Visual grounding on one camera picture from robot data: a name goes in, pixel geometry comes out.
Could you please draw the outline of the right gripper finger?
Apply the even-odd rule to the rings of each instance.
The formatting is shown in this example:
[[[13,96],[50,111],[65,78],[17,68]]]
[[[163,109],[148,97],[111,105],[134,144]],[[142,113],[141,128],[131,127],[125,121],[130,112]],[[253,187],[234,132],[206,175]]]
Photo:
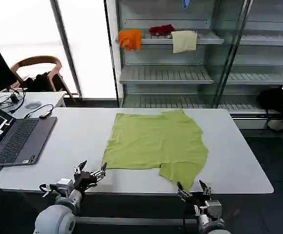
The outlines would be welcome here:
[[[177,187],[178,187],[178,192],[177,195],[184,201],[184,202],[189,202],[193,199],[193,195],[183,189],[183,186],[181,183],[178,181],[177,182]]]
[[[199,184],[203,190],[203,195],[211,195],[211,188],[206,183],[199,180]]]

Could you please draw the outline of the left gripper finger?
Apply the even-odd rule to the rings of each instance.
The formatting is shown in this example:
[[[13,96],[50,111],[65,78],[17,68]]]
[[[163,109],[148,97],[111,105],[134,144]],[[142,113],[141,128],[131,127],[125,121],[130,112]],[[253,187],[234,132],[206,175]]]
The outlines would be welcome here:
[[[87,160],[81,162],[78,166],[74,167],[74,174],[81,174],[81,171],[85,167]]]
[[[106,167],[107,167],[107,163],[104,163],[100,170],[97,170],[95,172],[90,172],[90,175],[96,179],[96,181],[100,181],[102,180],[105,175],[106,175]]]

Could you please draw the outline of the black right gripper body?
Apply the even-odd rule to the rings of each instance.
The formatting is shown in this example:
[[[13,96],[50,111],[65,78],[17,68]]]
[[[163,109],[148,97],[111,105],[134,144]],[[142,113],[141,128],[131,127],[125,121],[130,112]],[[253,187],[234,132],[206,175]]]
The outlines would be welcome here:
[[[203,192],[190,193],[186,198],[186,207],[188,212],[201,212],[200,207],[205,206],[206,195]]]

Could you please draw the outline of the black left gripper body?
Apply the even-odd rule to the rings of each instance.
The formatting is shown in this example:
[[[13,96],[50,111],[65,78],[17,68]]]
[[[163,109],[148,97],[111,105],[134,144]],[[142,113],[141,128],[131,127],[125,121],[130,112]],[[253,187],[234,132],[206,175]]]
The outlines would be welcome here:
[[[91,175],[91,172],[81,171],[79,174],[74,174],[74,180],[74,189],[80,193],[97,186],[97,178]]]

